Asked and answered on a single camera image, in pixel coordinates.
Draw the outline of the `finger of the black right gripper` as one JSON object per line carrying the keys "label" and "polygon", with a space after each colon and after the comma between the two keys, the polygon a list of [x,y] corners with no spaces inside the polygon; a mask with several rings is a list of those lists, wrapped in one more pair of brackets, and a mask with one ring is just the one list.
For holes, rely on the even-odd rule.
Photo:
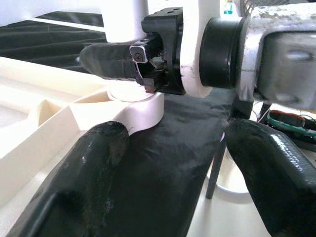
{"label": "finger of the black right gripper", "polygon": [[80,52],[80,64],[103,79],[136,81],[137,69],[129,50],[132,44],[134,41],[91,44]]}

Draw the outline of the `white plastic table leg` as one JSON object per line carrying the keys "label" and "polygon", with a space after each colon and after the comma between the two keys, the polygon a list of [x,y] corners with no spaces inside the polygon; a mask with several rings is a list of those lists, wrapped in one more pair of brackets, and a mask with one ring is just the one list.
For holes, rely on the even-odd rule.
{"label": "white plastic table leg", "polygon": [[[148,15],[147,0],[105,0],[100,4],[107,42],[126,43],[145,37],[141,21]],[[152,96],[136,82],[113,80],[109,97],[123,102],[138,102]]]}

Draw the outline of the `black table cloth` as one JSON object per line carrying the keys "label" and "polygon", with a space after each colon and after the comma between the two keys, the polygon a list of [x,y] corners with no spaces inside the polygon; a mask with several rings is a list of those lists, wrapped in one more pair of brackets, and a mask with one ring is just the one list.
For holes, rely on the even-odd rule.
{"label": "black table cloth", "polygon": [[[31,20],[0,27],[0,57],[90,75],[93,74],[80,64],[79,54],[85,47],[101,42],[107,43],[105,32]],[[204,98],[162,93],[161,121],[151,128],[128,133],[129,145],[112,178],[109,210],[99,237],[187,235],[222,137],[223,122],[231,113],[235,98],[226,88],[220,88],[222,96],[215,98],[214,89]],[[87,131],[69,141],[0,208],[0,237],[9,237],[50,171]]]}

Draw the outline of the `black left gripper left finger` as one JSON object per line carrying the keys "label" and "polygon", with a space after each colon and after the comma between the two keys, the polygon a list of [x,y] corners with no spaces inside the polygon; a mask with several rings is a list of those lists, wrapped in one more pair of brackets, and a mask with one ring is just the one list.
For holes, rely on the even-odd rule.
{"label": "black left gripper left finger", "polygon": [[112,178],[128,145],[120,122],[89,129],[50,171],[9,237],[99,237]]}

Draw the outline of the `black metal stand leg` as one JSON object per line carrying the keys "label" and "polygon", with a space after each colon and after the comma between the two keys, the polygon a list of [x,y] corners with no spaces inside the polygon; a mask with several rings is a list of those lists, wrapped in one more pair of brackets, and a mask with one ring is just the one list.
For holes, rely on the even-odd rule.
{"label": "black metal stand leg", "polygon": [[212,168],[211,168],[209,181],[208,181],[208,185],[207,185],[207,190],[206,190],[206,195],[205,195],[205,197],[207,199],[212,199],[212,197],[213,197],[213,194],[214,194],[214,191],[216,188],[217,179],[218,179],[219,172],[220,172],[220,168],[221,168],[221,164],[223,161],[225,149],[226,149],[226,141],[224,138],[220,142],[219,147],[218,147],[218,149],[213,157]]}

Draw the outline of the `white plastic table top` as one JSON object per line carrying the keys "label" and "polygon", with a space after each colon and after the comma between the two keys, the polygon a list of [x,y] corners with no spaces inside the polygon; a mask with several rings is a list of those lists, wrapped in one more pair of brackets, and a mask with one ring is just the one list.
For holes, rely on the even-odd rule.
{"label": "white plastic table top", "polygon": [[163,94],[135,82],[0,57],[0,208],[80,132],[118,121],[133,134],[163,113]]}

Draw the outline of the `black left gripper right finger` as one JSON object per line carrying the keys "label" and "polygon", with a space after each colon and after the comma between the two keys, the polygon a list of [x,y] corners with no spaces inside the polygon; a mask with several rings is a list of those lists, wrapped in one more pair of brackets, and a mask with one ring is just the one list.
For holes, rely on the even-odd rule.
{"label": "black left gripper right finger", "polygon": [[316,237],[316,167],[284,133],[236,118],[225,128],[240,169],[272,237]]}

